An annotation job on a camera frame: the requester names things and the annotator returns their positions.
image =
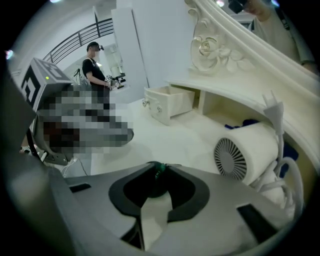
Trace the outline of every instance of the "black slot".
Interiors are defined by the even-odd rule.
[[[71,190],[72,193],[76,193],[76,192],[86,190],[89,188],[91,188],[91,186],[88,183],[82,183],[82,184],[78,184],[78,185],[69,186],[69,189]]]
[[[252,234],[260,244],[277,233],[277,230],[255,209],[252,204],[237,208],[237,211],[248,225]]]

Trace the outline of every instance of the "black metal railing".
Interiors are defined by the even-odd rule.
[[[113,32],[114,25],[112,18],[99,21],[70,35],[53,48],[43,60],[57,64],[81,46],[86,45],[94,39],[112,34]]]

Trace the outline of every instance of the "black cap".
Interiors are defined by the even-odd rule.
[[[91,42],[91,43],[89,43],[88,46],[86,47],[86,51],[89,50],[89,47],[90,47],[90,46],[99,46],[99,44],[98,44],[97,42]]]

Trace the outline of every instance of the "man's arm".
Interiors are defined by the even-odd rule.
[[[102,81],[102,80],[94,77],[94,76],[92,75],[92,72],[91,72],[91,71],[88,72],[88,73],[86,73],[85,76],[86,76],[86,78],[88,78],[88,80],[89,80],[91,83],[94,83],[94,84],[96,84],[96,85],[100,85],[100,86],[108,86],[108,85],[109,85],[108,82]]]

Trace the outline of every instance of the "air intake grille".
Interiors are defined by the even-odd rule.
[[[219,140],[214,149],[214,161],[223,176],[242,181],[247,173],[247,164],[237,146],[228,138]]]

